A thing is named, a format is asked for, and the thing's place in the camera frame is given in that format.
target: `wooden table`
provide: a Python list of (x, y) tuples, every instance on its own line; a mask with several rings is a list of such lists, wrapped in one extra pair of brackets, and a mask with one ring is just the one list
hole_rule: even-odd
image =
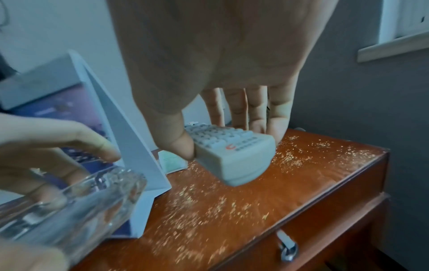
[[(73, 271), (312, 270), (353, 242), (376, 241), (387, 164), (384, 149), (295, 130), (240, 187), (192, 162), (168, 175), (172, 189), (155, 200), (140, 239), (106, 241)], [(277, 230), (299, 246), (290, 263)]]

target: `remote control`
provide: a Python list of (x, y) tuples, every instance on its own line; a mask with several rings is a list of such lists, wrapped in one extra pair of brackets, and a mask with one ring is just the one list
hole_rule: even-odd
[(191, 123), (185, 125), (195, 143), (196, 160), (230, 186), (259, 177), (276, 153), (272, 136), (232, 127)]

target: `scratched surface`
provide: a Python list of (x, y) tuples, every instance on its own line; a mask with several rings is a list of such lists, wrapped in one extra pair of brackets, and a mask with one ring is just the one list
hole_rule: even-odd
[(267, 171), (237, 188), (192, 162), (168, 175), (143, 237), (104, 242), (72, 270), (207, 270), (385, 152), (288, 130)]

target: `person's right hand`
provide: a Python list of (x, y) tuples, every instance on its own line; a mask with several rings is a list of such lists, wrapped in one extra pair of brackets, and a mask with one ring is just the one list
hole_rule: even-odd
[[(36, 202), (60, 199), (55, 203), (63, 204), (60, 190), (31, 170), (40, 168), (67, 184), (88, 176), (89, 172), (60, 147), (74, 147), (107, 162), (121, 157), (107, 139), (81, 123), (0, 113), (0, 189), (28, 195)], [(65, 256), (55, 248), (26, 246), (0, 239), (0, 271), (67, 269)]]
[(157, 146), (192, 159), (181, 111), (201, 93), (212, 123), (223, 125), (218, 88), (234, 127), (279, 143), (299, 72), (337, 2), (109, 0), (134, 100)]

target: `window sill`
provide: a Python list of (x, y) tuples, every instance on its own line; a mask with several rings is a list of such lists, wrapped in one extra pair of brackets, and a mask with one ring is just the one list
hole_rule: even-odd
[(368, 62), (427, 48), (429, 48), (429, 31), (360, 49), (357, 52), (357, 62)]

